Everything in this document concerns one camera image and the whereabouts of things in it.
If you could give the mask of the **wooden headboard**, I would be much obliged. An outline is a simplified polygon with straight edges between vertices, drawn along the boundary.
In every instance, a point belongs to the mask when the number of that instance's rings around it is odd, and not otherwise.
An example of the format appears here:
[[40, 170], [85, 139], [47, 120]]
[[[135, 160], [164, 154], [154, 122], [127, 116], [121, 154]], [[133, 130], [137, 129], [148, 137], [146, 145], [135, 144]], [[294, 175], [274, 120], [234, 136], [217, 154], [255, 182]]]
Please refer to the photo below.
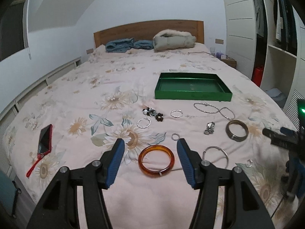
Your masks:
[[94, 33], [95, 47], [106, 44], [109, 41], [134, 38], [135, 40], [152, 40], [154, 35], [162, 30], [188, 31], [197, 38], [197, 42], [203, 44], [204, 23], [194, 20], [154, 20], [120, 25]]

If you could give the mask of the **white wardrobe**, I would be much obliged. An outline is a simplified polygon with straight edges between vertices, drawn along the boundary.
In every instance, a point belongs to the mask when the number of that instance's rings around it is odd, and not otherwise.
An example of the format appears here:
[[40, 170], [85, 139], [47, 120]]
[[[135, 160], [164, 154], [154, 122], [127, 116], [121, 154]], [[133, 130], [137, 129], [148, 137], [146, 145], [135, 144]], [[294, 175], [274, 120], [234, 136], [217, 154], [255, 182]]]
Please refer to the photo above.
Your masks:
[[237, 70], [298, 125], [304, 26], [289, 0], [224, 0], [226, 52]]

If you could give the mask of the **thin silver bangle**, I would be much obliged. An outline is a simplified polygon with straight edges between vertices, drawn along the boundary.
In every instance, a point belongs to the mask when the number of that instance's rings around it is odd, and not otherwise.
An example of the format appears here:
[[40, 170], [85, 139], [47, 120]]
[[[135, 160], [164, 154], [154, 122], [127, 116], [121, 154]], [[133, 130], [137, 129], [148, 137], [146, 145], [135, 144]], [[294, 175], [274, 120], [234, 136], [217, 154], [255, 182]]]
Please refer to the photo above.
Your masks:
[[222, 162], [225, 164], [222, 168], [227, 169], [229, 166], [229, 154], [221, 147], [209, 146], [202, 154], [203, 160], [210, 160], [212, 163]]

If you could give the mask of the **folded clothes on shelf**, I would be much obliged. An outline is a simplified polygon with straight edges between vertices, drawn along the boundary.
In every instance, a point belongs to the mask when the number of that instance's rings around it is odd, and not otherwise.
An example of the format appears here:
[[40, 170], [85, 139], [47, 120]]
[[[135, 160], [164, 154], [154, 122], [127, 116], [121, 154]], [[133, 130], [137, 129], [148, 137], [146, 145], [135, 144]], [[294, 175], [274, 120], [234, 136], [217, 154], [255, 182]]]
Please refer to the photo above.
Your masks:
[[281, 109], [284, 108], [287, 97], [278, 88], [272, 88], [265, 92]]

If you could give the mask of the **window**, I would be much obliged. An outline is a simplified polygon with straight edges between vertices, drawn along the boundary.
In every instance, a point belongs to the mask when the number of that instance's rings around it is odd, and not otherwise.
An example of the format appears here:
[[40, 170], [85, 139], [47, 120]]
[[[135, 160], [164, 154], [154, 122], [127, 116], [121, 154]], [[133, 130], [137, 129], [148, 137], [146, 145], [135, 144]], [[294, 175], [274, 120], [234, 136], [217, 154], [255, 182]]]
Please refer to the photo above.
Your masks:
[[1, 18], [1, 61], [28, 47], [28, 0], [14, 0]]

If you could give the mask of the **wooden nightstand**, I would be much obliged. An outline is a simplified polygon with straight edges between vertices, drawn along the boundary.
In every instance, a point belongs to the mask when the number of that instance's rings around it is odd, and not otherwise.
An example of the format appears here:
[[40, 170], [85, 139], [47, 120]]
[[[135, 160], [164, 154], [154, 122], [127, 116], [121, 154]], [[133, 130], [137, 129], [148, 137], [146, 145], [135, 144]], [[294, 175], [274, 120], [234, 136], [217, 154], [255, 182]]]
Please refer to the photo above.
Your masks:
[[237, 67], [237, 61], [233, 58], [224, 58], [224, 59], [221, 59], [222, 62], [226, 63], [227, 65], [229, 65], [230, 67], [232, 68], [235, 68]]

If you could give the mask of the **amber resin bangle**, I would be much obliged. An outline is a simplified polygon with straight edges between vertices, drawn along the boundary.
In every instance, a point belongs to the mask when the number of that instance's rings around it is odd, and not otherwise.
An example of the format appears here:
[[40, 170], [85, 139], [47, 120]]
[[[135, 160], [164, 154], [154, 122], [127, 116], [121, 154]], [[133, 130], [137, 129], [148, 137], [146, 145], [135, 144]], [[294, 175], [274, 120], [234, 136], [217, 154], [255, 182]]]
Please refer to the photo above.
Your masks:
[[138, 166], [150, 177], [161, 177], [170, 173], [175, 164], [173, 152], [163, 145], [151, 145], [141, 151]]

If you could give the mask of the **hanging clothes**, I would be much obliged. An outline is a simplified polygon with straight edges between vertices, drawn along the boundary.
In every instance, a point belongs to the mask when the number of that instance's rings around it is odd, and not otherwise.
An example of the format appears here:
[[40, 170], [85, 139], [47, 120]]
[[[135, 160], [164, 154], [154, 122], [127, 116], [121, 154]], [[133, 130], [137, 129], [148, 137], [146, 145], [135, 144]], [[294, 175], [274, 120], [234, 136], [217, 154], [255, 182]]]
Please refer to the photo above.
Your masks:
[[288, 0], [254, 0], [256, 33], [267, 44], [297, 54], [294, 10]]

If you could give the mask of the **green jewelry tray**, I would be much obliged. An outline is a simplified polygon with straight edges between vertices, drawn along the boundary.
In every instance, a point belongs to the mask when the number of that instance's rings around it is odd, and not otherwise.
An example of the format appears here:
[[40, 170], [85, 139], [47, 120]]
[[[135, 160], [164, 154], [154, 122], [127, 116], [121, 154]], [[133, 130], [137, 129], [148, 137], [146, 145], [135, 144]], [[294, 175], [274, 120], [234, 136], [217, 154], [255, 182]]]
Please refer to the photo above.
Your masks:
[[214, 73], [161, 73], [155, 87], [155, 99], [227, 101], [232, 92]]

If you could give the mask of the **glass cup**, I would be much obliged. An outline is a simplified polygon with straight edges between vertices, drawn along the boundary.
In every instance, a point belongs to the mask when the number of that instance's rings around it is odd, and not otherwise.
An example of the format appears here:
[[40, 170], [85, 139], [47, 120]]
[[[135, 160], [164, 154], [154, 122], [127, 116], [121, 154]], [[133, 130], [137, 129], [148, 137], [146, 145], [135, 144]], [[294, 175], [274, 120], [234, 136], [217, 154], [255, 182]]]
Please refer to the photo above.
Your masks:
[[211, 53], [211, 55], [215, 56], [216, 55], [216, 48], [215, 47], [211, 47], [210, 48], [210, 53]]

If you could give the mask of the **dark brown wooden bangle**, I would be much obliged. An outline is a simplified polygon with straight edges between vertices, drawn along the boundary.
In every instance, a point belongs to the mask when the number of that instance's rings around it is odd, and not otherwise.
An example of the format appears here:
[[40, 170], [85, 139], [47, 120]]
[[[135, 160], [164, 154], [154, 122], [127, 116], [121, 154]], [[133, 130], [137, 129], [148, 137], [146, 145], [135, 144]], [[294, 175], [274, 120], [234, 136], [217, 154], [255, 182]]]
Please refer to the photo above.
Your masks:
[[236, 141], [245, 141], [249, 135], [248, 126], [241, 120], [231, 120], [226, 124], [225, 132], [227, 136]]

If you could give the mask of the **blue folded blanket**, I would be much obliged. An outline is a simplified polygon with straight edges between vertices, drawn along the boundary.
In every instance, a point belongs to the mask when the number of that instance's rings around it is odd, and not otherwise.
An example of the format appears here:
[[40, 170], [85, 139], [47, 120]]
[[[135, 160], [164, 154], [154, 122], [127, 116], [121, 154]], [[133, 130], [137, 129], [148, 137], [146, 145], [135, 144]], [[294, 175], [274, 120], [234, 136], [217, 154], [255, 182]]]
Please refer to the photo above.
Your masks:
[[152, 40], [135, 40], [134, 38], [123, 38], [106, 43], [105, 50], [110, 53], [125, 53], [130, 49], [152, 50]]

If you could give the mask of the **teal bin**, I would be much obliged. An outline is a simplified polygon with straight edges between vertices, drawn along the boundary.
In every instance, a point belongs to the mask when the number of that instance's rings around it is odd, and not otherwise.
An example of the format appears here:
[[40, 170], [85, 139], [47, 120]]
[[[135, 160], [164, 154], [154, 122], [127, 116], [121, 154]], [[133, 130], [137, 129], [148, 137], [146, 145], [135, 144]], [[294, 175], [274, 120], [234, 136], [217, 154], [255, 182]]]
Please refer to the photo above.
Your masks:
[[17, 197], [22, 191], [17, 187], [16, 182], [11, 180], [3, 171], [1, 171], [0, 178], [1, 205], [10, 217], [15, 218]]

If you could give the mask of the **grey fur-trimmed coat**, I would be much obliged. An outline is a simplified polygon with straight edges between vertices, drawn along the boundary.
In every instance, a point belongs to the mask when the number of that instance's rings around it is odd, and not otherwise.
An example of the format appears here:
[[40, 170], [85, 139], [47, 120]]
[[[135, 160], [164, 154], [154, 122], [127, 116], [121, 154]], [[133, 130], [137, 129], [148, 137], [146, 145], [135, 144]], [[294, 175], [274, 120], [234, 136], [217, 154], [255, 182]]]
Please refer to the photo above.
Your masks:
[[187, 31], [162, 30], [153, 39], [153, 49], [155, 51], [165, 51], [180, 48], [193, 48], [197, 38]]

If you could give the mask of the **red container in wardrobe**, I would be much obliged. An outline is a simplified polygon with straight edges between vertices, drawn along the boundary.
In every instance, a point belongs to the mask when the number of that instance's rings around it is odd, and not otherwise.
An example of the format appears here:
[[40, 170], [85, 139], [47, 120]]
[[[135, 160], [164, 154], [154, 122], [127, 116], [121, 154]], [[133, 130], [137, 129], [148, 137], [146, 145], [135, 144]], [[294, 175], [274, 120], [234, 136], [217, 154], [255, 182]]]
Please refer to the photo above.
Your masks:
[[252, 82], [256, 84], [258, 87], [261, 86], [262, 78], [263, 78], [264, 67], [258, 66], [254, 68], [252, 75]]

